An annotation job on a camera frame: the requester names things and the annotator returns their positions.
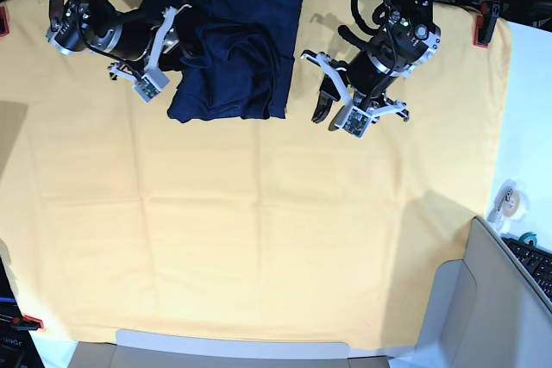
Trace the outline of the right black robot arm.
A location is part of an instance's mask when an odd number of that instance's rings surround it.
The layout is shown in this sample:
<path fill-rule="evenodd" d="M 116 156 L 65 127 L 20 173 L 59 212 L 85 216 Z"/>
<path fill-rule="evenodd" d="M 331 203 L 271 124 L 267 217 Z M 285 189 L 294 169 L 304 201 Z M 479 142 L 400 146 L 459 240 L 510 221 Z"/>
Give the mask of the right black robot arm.
<path fill-rule="evenodd" d="M 160 60 L 182 45 L 177 17 L 188 3 L 121 12 L 110 0 L 49 0 L 47 41 L 71 55 L 88 50 L 112 60 L 113 79 L 163 88 Z"/>

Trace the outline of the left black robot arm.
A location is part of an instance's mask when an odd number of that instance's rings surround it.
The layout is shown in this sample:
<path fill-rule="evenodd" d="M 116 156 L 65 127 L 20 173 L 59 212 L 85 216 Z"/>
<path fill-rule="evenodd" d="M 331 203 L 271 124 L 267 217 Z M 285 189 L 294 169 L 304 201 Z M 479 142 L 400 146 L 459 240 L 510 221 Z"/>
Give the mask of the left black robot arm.
<path fill-rule="evenodd" d="M 338 34 L 357 48 L 354 58 L 346 62 L 311 50 L 301 57 L 324 73 L 312 122 L 324 121 L 332 105 L 341 103 L 329 130 L 361 138 L 385 115 L 409 121 L 406 103 L 392 100 L 387 90 L 436 53 L 441 29 L 433 21 L 432 0 L 350 0 L 350 8 L 354 23 L 367 35 L 362 39 L 346 25 L 338 28 Z"/>

